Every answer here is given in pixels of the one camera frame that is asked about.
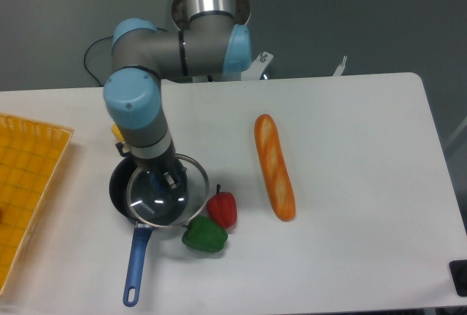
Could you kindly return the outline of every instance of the saucepan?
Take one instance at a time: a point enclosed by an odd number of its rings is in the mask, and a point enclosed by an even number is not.
[[[126,275],[123,303],[135,306],[139,300],[147,243],[156,228],[188,224],[208,200],[209,180],[206,171],[193,158],[177,154],[177,172],[184,190],[171,195],[155,177],[125,157],[110,178],[109,194],[114,207],[135,225]]]

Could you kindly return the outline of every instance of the baguette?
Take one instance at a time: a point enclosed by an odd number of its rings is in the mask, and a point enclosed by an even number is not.
[[[279,219],[289,222],[296,214],[295,197],[285,167],[279,133],[269,114],[257,118],[255,142],[272,209]]]

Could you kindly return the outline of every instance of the blue handle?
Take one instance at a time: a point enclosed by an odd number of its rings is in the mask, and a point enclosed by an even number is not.
[[[125,292],[123,293],[123,304],[135,306],[139,299],[139,288],[143,274],[144,255],[146,254],[147,242],[151,237],[151,227],[135,227],[133,241],[131,242],[130,261],[126,274]],[[130,300],[130,291],[134,289],[134,297]]]

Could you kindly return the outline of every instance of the green bell pepper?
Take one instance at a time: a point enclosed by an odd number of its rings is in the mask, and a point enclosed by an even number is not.
[[[216,253],[223,250],[227,237],[226,231],[218,224],[198,215],[188,224],[182,242],[192,249]]]

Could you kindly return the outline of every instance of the tray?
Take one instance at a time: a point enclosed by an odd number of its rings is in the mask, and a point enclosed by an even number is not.
[[[0,295],[73,129],[0,113]]]

